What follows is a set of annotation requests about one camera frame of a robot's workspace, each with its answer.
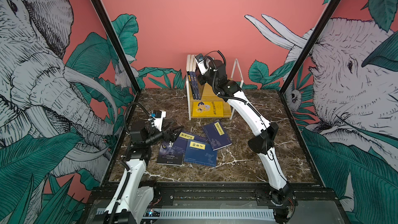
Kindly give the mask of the purple book with old man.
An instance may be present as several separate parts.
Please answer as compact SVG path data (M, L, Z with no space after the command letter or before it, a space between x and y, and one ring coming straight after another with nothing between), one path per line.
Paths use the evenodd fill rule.
M192 88L193 88L193 98L195 100L199 100L200 99L200 95L199 95L199 89L198 89L198 83L197 83L197 78L196 78L196 74L195 74L195 65L194 65L194 55L190 56L190 76L191 76L191 83L192 83Z

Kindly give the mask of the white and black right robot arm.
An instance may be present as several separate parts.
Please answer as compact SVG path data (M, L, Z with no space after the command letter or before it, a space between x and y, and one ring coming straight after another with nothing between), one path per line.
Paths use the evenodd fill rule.
M293 190L282 172L274 147L278 124L263 117L238 83L228 79L225 60L214 60L209 56L198 56L195 60L199 83L210 85L213 93L233 107L253 132L254 137L248 141L248 146L259 156L266 171L271 201L277 206L292 205Z

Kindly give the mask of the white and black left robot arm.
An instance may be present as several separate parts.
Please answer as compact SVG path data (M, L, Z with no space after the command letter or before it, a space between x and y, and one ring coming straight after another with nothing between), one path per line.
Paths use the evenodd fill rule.
M155 182L141 182L151 158L151 146L160 141L175 142L183 126L164 129L154 121L139 121L127 133L130 144L126 158L121 161L124 172L118 188L105 211L94 217L94 224L140 224L145 212L155 197Z

